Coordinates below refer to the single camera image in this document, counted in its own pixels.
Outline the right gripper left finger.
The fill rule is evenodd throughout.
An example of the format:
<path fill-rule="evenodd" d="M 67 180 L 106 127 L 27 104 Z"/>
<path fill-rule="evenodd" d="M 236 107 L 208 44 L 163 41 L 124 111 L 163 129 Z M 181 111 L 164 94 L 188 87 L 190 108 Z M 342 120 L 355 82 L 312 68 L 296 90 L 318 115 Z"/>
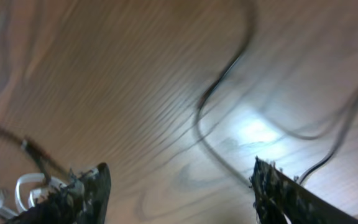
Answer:
<path fill-rule="evenodd" d="M 6 224 L 104 224 L 110 193 L 110 170 L 103 162 Z"/>

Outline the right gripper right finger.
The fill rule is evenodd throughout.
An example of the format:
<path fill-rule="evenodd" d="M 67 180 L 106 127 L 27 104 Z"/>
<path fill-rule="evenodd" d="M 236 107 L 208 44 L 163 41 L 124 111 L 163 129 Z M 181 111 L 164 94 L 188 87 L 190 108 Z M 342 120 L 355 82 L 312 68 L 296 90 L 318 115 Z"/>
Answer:
<path fill-rule="evenodd" d="M 261 224 L 358 224 L 358 219 L 320 199 L 273 165 L 255 159 L 250 178 Z"/>

